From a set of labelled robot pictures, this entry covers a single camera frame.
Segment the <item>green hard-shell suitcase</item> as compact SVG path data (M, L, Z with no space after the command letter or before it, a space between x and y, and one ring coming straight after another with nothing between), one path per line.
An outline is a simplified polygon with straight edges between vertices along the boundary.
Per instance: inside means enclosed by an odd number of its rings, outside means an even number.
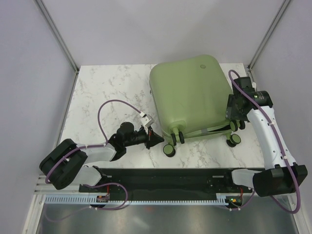
M149 84L167 141L163 147L166 156L173 157L175 146L191 139L224 135L230 147L241 143L236 131L245 129L245 124L226 118L233 91L213 56L157 64L151 69Z

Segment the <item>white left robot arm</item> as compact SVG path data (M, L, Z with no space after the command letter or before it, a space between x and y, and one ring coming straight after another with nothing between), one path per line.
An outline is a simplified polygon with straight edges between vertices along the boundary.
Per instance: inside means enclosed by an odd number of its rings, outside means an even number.
M106 178L98 169L83 169L88 163L98 161L117 161L126 154L129 146L144 144L150 149L164 142L164 138L155 133L151 126L140 127L138 131L130 122L124 122L107 143L95 145L77 144L68 138L62 141L39 165L46 176L46 183L51 183L57 190L62 190L72 183L90 185L101 192L107 186Z

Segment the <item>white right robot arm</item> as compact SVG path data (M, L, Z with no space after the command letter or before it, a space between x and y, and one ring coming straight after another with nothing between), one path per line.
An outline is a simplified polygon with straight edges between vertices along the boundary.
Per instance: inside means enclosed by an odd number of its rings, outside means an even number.
M308 175L305 165L298 165L288 150L277 126L273 102L266 91L256 91L249 77L232 82L233 94L229 95L226 117L249 122L258 139L264 158L264 170L235 169L223 179L229 192L241 185L255 189L260 197L295 193Z

